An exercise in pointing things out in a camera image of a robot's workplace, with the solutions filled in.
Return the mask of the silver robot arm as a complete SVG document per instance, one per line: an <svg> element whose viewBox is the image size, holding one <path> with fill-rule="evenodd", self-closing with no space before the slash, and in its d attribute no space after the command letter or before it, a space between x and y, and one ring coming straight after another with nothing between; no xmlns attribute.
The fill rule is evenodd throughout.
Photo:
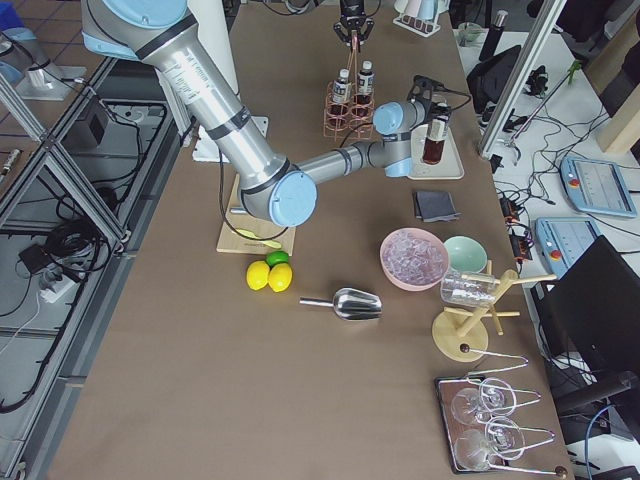
<svg viewBox="0 0 640 480"><path fill-rule="evenodd" d="M359 141L296 165L274 152L198 38L184 1L84 1L84 43L104 56L140 61L162 72L182 103L239 174L248 214L296 227L313 214L320 183L363 168L389 177L411 170L411 135L436 113L430 98L411 95L373 113L379 142Z"/></svg>

